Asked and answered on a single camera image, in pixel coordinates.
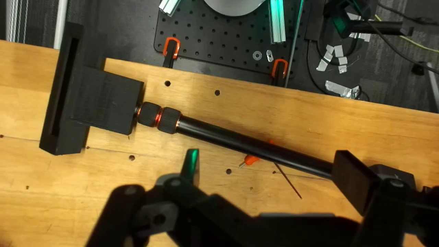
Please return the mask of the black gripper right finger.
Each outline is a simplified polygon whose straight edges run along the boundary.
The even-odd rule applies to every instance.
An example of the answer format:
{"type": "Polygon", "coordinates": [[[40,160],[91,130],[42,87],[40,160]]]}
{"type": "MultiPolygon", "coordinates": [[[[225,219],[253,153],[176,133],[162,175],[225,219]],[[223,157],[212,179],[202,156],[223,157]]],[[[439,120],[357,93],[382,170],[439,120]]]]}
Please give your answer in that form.
{"type": "Polygon", "coordinates": [[[363,215],[353,247],[402,247],[406,233],[439,247],[439,186],[417,190],[400,174],[379,175],[350,150],[338,150],[332,181],[363,215]]]}

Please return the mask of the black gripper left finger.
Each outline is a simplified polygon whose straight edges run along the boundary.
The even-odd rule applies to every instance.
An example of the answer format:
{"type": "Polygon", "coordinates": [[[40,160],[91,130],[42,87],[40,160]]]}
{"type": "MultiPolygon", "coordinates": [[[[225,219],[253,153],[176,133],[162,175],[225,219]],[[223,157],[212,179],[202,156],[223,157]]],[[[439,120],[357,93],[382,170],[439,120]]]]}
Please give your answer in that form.
{"type": "Polygon", "coordinates": [[[114,188],[87,247],[149,247],[151,237],[160,233],[166,233],[177,247],[203,247],[208,234],[165,194],[165,182],[172,178],[198,186],[199,156],[198,148],[190,148],[181,171],[161,175],[150,190],[139,183],[114,188]]]}

